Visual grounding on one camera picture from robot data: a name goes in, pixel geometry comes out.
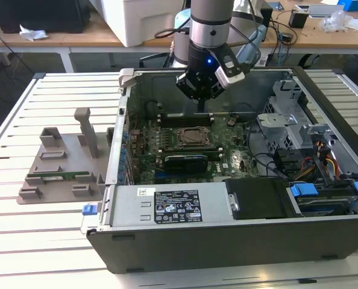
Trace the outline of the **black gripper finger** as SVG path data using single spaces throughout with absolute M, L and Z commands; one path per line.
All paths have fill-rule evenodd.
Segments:
M 202 86 L 200 80 L 190 72 L 184 72 L 176 78 L 177 87 L 192 100 L 198 101 L 197 112 L 202 112 Z
M 204 112 L 206 101 L 217 98 L 223 91 L 224 89 L 220 84 L 206 87 L 203 91 L 203 98 L 201 100 L 201 111 Z

